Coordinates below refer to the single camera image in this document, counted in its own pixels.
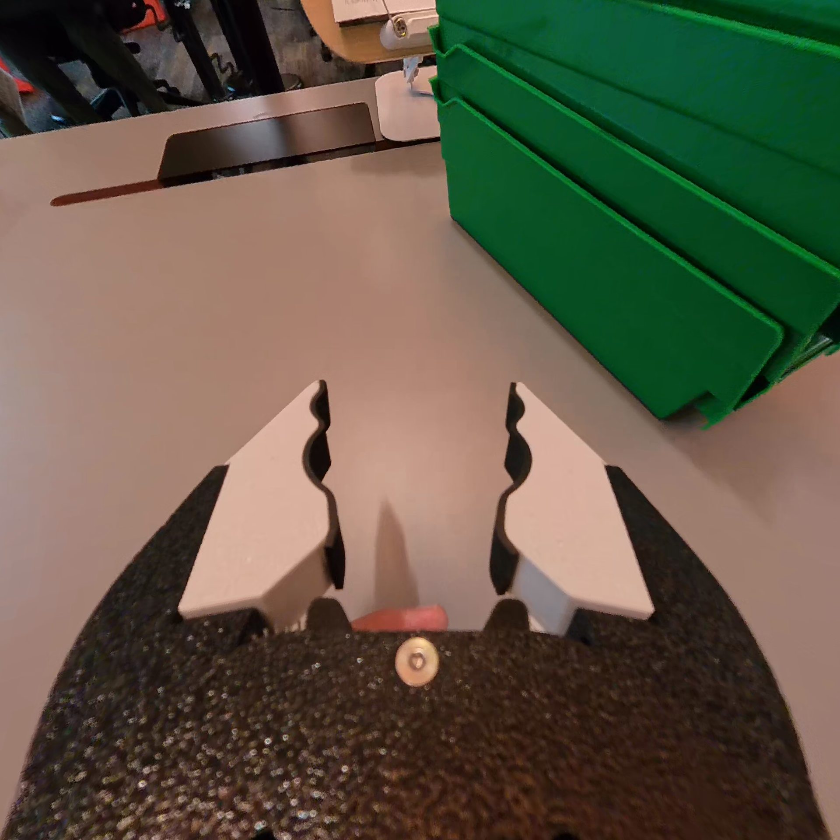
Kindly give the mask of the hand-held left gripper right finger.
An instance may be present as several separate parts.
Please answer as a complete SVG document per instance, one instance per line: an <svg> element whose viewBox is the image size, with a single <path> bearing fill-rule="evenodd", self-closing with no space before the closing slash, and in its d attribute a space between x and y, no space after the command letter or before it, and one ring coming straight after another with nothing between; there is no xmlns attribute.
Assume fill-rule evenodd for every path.
<svg viewBox="0 0 840 840"><path fill-rule="evenodd" d="M655 613L604 460L523 383L509 386L491 582L538 630L563 636L580 610Z"/></svg>

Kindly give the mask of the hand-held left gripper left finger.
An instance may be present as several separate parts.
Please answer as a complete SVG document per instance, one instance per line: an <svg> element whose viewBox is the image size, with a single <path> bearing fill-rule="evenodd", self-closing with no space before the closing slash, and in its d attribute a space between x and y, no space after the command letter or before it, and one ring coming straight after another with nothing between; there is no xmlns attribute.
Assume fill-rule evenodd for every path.
<svg viewBox="0 0 840 840"><path fill-rule="evenodd" d="M255 610L274 631L343 588L331 468L330 394L315 380L228 462L179 604L184 620Z"/></svg>

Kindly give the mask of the person's left hand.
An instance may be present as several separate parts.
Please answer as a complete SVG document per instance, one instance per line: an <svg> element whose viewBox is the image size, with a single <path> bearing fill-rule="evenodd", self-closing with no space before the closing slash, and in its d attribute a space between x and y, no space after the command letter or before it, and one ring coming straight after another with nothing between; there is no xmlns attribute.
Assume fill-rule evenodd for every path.
<svg viewBox="0 0 840 840"><path fill-rule="evenodd" d="M446 631L448 617L440 605L384 608L351 621L355 631L413 633Z"/></svg>

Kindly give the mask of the wooden sign board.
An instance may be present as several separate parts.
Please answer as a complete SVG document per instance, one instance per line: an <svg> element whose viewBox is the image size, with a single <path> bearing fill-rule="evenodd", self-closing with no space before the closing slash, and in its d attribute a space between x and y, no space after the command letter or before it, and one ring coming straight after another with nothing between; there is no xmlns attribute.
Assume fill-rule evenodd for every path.
<svg viewBox="0 0 840 840"><path fill-rule="evenodd" d="M315 33L330 52L356 65L375 65L403 58L432 55L434 48L429 38L418 47L388 50L383 46L380 32L384 21L339 25L334 20L331 1L301 1L302 9Z"/></svg>

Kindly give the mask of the orange bag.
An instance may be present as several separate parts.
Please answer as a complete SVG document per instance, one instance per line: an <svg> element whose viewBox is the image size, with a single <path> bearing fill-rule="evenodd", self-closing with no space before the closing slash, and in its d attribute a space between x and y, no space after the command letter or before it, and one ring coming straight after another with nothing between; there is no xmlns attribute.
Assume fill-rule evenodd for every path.
<svg viewBox="0 0 840 840"><path fill-rule="evenodd" d="M126 5L128 23L122 30L126 35L151 27L166 30L169 25L166 10L159 1L129 1Z"/></svg>

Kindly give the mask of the white sign bracket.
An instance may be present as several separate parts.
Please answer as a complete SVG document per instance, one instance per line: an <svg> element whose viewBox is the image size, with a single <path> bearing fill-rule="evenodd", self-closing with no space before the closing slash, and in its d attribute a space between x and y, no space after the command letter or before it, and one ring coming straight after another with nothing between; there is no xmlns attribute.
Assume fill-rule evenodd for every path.
<svg viewBox="0 0 840 840"><path fill-rule="evenodd" d="M380 30L380 43L385 50L407 52L402 58L402 75L411 93L433 95L431 76L421 70L421 65L425 58L434 54L430 30L437 25L437 12L422 9L390 14Z"/></svg>

